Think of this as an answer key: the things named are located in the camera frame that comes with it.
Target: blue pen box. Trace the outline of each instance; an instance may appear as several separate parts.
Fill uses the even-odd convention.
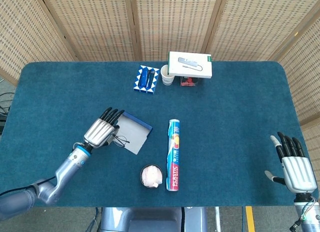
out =
[[[143,93],[153,94],[159,77],[159,69],[140,65],[135,77],[133,89]]]

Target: silver robotic arm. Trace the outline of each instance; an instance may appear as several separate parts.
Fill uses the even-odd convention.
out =
[[[119,130],[119,126],[115,123],[124,110],[119,112],[117,109],[111,110],[111,107],[107,108],[93,123],[84,135],[84,143],[76,143],[76,148],[73,148],[72,153],[55,173],[56,185],[49,179],[43,179],[25,187],[26,189],[21,192],[4,197],[0,195],[0,221],[28,211],[34,206],[37,198],[48,205],[56,203],[71,178],[90,158],[92,149],[109,145],[113,141]]]
[[[281,143],[271,136],[278,157],[280,159],[284,178],[273,176],[265,171],[266,176],[273,182],[286,185],[296,194],[294,205],[298,213],[298,220],[289,228],[295,232],[302,226],[303,232],[320,232],[320,207],[312,192],[317,189],[316,179],[308,158],[305,157],[300,142],[296,138],[284,136],[278,132]]]

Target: floor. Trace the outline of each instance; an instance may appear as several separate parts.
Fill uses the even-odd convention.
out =
[[[15,87],[7,81],[0,82],[0,94],[14,91]],[[10,101],[1,101],[10,100],[12,97],[11,95],[0,96],[0,106],[8,107]],[[25,214],[0,222],[0,231],[85,231],[95,213],[96,210],[92,207],[35,207]],[[214,232],[216,229],[215,209],[208,208],[207,213],[208,232]],[[257,232],[285,232],[289,231],[297,215],[293,206],[255,206],[253,207],[253,218]],[[220,219],[223,232],[240,232],[243,225],[243,209],[242,207],[221,207]],[[92,231],[97,230],[99,220],[98,216],[97,224]],[[247,219],[244,213],[243,231],[247,230]]]

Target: robotic hand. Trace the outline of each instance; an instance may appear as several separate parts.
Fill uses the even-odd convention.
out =
[[[281,143],[276,137],[271,140],[276,148],[283,168],[284,178],[273,176],[265,171],[266,176],[273,182],[286,185],[296,194],[294,205],[299,219],[290,227],[295,232],[302,225],[303,232],[320,232],[320,207],[312,192],[317,189],[316,179],[308,158],[305,157],[300,142],[278,132]]]
[[[72,153],[57,169],[55,177],[47,180],[43,179],[24,187],[22,189],[25,190],[21,192],[3,198],[0,197],[0,221],[28,211],[34,206],[37,198],[48,205],[56,203],[67,183],[90,158],[92,149],[109,145],[113,141],[120,128],[115,123],[124,110],[119,112],[117,109],[111,110],[112,107],[107,108],[100,118],[93,123],[84,135],[84,143],[74,144]],[[56,185],[49,181],[53,178],[56,178]],[[16,189],[8,190],[0,196],[14,190]]]

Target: white box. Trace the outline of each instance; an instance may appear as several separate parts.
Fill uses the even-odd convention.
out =
[[[211,78],[211,61],[210,54],[169,52],[168,75]]]

